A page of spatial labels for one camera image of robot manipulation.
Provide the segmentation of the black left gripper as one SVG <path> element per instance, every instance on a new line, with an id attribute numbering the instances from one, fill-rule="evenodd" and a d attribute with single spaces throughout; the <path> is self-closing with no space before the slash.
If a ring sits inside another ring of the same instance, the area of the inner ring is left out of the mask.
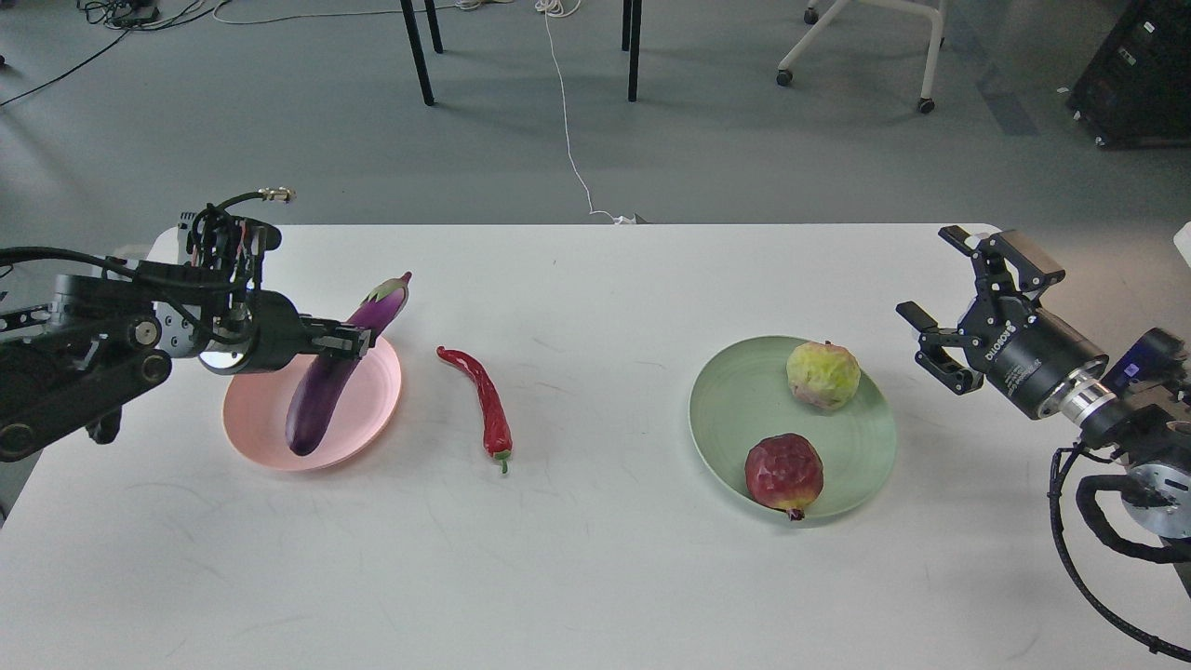
<path id="1" fill-rule="evenodd" d="M 199 355 L 205 369 L 222 376 L 273 372 L 298 355 L 361 361 L 375 346 L 373 336 L 360 336 L 354 324 L 301 317 L 293 301 L 279 292 L 261 292 L 257 298 L 247 343 L 207 349 Z"/>

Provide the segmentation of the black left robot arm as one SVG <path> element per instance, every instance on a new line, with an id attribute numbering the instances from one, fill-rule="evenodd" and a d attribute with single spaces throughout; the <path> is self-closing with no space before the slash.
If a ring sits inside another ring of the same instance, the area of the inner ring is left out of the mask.
<path id="1" fill-rule="evenodd" d="M 260 188 L 186 213 L 175 262 L 4 249 L 5 267 L 71 261 L 92 270 L 60 275 L 50 301 L 4 313 L 4 462 L 81 428 L 96 444 L 114 442 L 124 406 L 162 386 L 177 359 L 199 359 L 222 376 L 274 372 L 301 355 L 362 361 L 382 326 L 304 315 L 268 292 L 264 258 L 280 246 L 280 230 L 231 212 L 293 196 Z"/>

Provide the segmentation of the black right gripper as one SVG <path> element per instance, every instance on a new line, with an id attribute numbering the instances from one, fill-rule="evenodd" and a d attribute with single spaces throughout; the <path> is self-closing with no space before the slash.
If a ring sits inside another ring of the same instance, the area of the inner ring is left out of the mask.
<path id="1" fill-rule="evenodd" d="M 1066 270 L 1037 242 L 1017 230 L 972 234 L 958 225 L 940 238 L 969 258 L 975 298 L 956 328 L 942 328 L 913 301 L 896 313 L 917 331 L 915 361 L 956 395 L 985 378 L 1031 420 L 1054 414 L 1058 394 L 1080 372 L 1103 372 L 1106 353 L 1048 309 L 1039 298 L 1066 278 Z M 1000 326 L 989 346 L 989 326 Z M 983 352 L 984 370 L 966 368 L 944 351 Z"/>

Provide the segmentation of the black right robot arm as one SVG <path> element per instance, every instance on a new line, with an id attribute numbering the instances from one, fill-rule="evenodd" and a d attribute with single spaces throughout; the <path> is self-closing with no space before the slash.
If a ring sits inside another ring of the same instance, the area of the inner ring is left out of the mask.
<path id="1" fill-rule="evenodd" d="M 1149 328 L 1120 357 L 1109 356 L 1045 309 L 1042 294 L 1066 273 L 1025 234 L 972 234 L 961 226 L 940 238 L 969 259 L 974 296 L 952 328 L 913 301 L 897 313 L 917 336 L 916 364 L 956 395 L 990 382 L 1030 420 L 1066 417 L 1075 444 L 1050 458 L 1050 538 L 1064 571 L 1097 613 L 1154 655 L 1187 662 L 1187 649 L 1115 614 L 1077 572 L 1064 538 L 1064 486 L 1075 462 L 1117 463 L 1118 474 L 1084 476 L 1075 507 L 1105 547 L 1156 565 L 1187 564 L 1187 347 Z"/>

